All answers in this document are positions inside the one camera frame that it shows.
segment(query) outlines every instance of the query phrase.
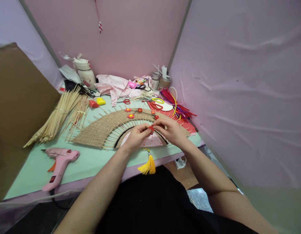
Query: person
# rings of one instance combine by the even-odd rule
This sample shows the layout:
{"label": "person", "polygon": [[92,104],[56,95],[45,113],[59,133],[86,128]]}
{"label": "person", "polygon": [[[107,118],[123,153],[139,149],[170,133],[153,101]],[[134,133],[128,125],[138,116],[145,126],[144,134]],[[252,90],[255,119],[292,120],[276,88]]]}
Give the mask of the person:
{"label": "person", "polygon": [[231,180],[183,134],[179,124],[159,118],[153,128],[185,154],[214,213],[198,210],[185,188],[164,167],[120,184],[130,155],[149,125],[135,126],[127,141],[79,195],[55,234],[65,233],[277,233]]}

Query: fan-shaped craft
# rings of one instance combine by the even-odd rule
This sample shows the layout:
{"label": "fan-shaped craft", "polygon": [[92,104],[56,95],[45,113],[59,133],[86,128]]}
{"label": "fan-shaped craft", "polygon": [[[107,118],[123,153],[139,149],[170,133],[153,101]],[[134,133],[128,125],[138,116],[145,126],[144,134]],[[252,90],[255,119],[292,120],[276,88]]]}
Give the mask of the fan-shaped craft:
{"label": "fan-shaped craft", "polygon": [[[159,117],[167,116],[141,108],[126,108],[104,115],[93,121],[84,128],[72,142],[103,148],[119,148],[129,136],[132,128],[142,123],[152,124]],[[181,126],[184,134],[188,137],[190,133]],[[168,141],[157,131],[146,138],[141,147],[163,146]]]}

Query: glue gun cord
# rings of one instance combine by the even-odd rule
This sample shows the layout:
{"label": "glue gun cord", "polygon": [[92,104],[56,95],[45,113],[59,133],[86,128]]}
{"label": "glue gun cord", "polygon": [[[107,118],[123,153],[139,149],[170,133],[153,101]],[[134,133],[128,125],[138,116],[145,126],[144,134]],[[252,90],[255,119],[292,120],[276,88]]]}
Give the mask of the glue gun cord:
{"label": "glue gun cord", "polygon": [[[49,191],[49,193],[50,193],[51,196],[54,195],[54,190],[55,190],[55,189],[52,189],[52,190]],[[52,202],[54,202],[54,204],[56,205],[56,207],[59,208],[59,209],[62,209],[62,210],[69,210],[70,207],[71,207],[71,206],[70,206],[70,207],[67,207],[67,208],[62,207],[62,206],[60,206],[60,205],[55,201],[55,198],[51,198],[51,199],[52,199]]]}

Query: cardboard box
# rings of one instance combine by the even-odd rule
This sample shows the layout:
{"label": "cardboard box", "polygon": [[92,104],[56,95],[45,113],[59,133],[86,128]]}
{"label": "cardboard box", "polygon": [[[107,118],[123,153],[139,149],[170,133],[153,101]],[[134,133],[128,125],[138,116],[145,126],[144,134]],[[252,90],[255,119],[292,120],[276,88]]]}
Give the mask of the cardboard box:
{"label": "cardboard box", "polygon": [[16,43],[0,48],[0,201],[25,163],[23,146],[60,98]]}

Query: black shirt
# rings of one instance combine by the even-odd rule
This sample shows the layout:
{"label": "black shirt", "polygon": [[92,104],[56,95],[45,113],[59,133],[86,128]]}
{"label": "black shirt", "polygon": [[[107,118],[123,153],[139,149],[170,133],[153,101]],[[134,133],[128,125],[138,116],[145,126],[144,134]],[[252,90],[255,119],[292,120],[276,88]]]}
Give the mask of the black shirt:
{"label": "black shirt", "polygon": [[234,220],[198,210],[164,166],[120,184],[97,233],[256,233]]}

